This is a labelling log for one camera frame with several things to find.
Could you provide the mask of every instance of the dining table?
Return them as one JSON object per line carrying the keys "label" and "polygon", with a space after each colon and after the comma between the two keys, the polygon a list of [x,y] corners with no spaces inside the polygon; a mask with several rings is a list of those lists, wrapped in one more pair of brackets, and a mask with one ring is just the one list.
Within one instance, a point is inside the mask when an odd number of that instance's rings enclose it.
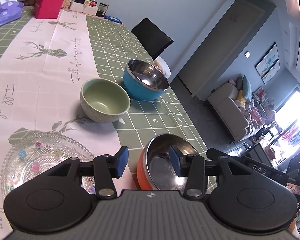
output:
{"label": "dining table", "polygon": [[[124,87],[130,59],[154,64],[123,24],[61,10],[58,19],[36,19],[25,6],[21,18],[0,27],[0,239],[11,227],[3,211],[2,166],[24,138],[58,133],[94,156],[129,148],[128,167],[117,190],[135,189],[137,162],[147,143],[163,133],[178,135],[207,159],[207,147],[171,88],[153,101],[130,98],[130,109],[114,123],[95,123],[82,111],[80,89],[91,78]],[[216,186],[209,177],[208,192]]]}

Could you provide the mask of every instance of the sofa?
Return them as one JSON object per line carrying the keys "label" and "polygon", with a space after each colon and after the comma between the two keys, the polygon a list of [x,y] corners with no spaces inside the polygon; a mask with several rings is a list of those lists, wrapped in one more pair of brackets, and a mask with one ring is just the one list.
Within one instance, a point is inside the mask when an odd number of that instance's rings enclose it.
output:
{"label": "sofa", "polygon": [[234,85],[225,83],[207,98],[208,103],[213,107],[236,142],[249,138],[259,131],[259,129],[254,129],[250,132],[248,120],[234,103],[238,93],[239,91]]}

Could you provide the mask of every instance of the blue pillow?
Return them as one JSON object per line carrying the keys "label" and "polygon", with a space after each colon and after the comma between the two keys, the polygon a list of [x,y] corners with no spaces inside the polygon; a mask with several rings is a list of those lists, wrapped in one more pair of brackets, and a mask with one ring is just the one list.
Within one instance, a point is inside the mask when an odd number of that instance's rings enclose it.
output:
{"label": "blue pillow", "polygon": [[247,100],[248,99],[251,100],[251,93],[252,93],[251,84],[246,76],[243,76],[242,79],[242,90],[243,90],[243,97]]}

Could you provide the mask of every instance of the purple tissue box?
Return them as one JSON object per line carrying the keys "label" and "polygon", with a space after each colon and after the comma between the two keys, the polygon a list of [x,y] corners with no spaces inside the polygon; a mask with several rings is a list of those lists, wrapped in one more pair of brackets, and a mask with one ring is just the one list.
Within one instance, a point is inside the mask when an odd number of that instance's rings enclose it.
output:
{"label": "purple tissue box", "polygon": [[22,10],[21,2],[6,2],[0,5],[0,26],[20,18]]}

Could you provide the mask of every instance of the red box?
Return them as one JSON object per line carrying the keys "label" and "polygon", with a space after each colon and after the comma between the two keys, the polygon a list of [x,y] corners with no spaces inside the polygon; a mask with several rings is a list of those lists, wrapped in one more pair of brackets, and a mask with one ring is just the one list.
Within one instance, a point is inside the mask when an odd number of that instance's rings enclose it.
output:
{"label": "red box", "polygon": [[33,15],[37,19],[57,19],[63,0],[36,0]]}

